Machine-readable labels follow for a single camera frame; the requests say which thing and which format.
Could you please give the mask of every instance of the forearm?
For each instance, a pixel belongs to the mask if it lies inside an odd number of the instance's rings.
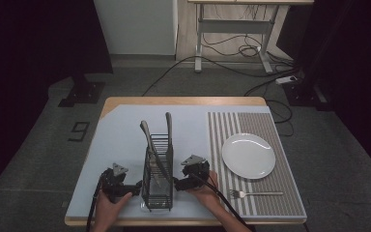
[[[244,232],[251,231],[245,225],[243,225],[239,220],[237,220],[233,215],[228,213],[219,203],[207,206],[210,212],[221,222],[222,226],[227,232]]]

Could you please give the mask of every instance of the silver fork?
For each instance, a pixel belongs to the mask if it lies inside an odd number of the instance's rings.
[[[282,195],[282,191],[257,191],[257,192],[244,192],[240,190],[230,189],[230,195],[234,198],[244,198],[247,195]]]

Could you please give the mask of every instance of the plate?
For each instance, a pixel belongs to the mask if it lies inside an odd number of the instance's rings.
[[[235,174],[260,179],[275,167],[275,153],[270,144],[251,133],[237,133],[222,145],[222,159]]]

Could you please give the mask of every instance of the person's right hand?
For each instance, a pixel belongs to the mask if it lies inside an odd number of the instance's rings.
[[[208,182],[218,188],[218,179],[214,171],[210,171],[210,177]],[[194,195],[203,206],[209,209],[220,205],[219,197],[207,186],[188,189],[187,192]]]

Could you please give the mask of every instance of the person's left hand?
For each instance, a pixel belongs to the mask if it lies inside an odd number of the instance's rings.
[[[93,225],[93,232],[105,232],[116,221],[117,216],[122,211],[123,207],[131,199],[132,193],[124,195],[119,202],[113,204],[107,198],[107,195],[100,190],[98,200],[96,202],[96,218]]]

